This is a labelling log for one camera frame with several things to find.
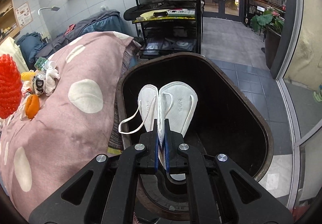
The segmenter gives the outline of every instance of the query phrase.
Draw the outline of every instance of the white face mask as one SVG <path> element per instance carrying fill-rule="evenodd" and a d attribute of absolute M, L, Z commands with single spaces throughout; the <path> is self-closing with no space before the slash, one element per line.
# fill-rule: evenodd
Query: white face mask
<path fill-rule="evenodd" d="M 159 159 L 165 166 L 164 133 L 165 119 L 169 119 L 171 131 L 179 132 L 185 136 L 198 102 L 196 92 L 186 83 L 175 81 L 163 86 L 158 92 L 151 84 L 144 86 L 138 96 L 138 108 L 133 116 L 120 122 L 119 133 L 132 134 L 143 125 L 147 132 L 153 130 L 154 119 L 157 119 L 159 138 Z M 123 123 L 133 119 L 140 111 L 142 124 L 134 131 L 122 132 Z"/>

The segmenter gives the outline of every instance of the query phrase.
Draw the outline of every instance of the poster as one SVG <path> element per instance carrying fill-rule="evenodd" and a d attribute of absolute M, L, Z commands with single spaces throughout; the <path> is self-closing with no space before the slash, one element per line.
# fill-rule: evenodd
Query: poster
<path fill-rule="evenodd" d="M 15 9 L 14 12 L 16 14 L 16 18 L 20 29 L 22 29 L 27 24 L 30 24 L 33 21 L 28 2 L 24 3 L 22 6 L 19 6 L 17 9 Z"/>

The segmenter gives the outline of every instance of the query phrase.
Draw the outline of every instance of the triangular cutout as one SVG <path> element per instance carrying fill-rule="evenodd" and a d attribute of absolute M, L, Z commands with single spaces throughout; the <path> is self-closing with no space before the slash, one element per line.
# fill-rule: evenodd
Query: triangular cutout
<path fill-rule="evenodd" d="M 260 194 L 245 181 L 237 172 L 230 172 L 232 179 L 236 185 L 238 194 L 244 204 L 248 204 L 260 198 Z"/>
<path fill-rule="evenodd" d="M 76 206 L 80 205 L 93 174 L 93 171 L 87 171 L 72 186 L 70 186 L 67 190 L 63 192 L 62 199 Z"/>

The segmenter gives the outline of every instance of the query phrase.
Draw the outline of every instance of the black metal cart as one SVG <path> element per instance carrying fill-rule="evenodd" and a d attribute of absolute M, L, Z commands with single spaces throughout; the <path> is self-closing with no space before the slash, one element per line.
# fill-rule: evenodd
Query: black metal cart
<path fill-rule="evenodd" d="M 201 53 L 201 0 L 136 0 L 124 19 L 136 25 L 137 36 L 144 40 L 140 58 L 181 51 Z"/>

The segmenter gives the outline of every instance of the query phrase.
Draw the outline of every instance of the storage rack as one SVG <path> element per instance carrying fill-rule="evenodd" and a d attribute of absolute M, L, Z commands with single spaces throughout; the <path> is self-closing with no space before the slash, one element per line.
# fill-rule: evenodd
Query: storage rack
<path fill-rule="evenodd" d="M 150 11 L 165 10 L 171 11 L 182 9 L 183 12 L 189 14 L 181 17 L 152 17 L 144 20 L 136 20 L 141 15 L 146 15 Z M 137 36 L 144 39 L 143 48 L 140 50 L 140 58 L 152 59 L 170 53 L 185 51 L 183 49 L 168 49 L 163 48 L 155 50 L 153 54 L 146 52 L 146 45 L 150 38 L 175 38 L 184 40 L 195 39 L 195 45 L 190 52 L 201 53 L 202 40 L 202 6 L 201 0 L 136 0 L 136 6 L 128 9 L 124 13 L 124 19 L 132 21 L 136 26 Z"/>

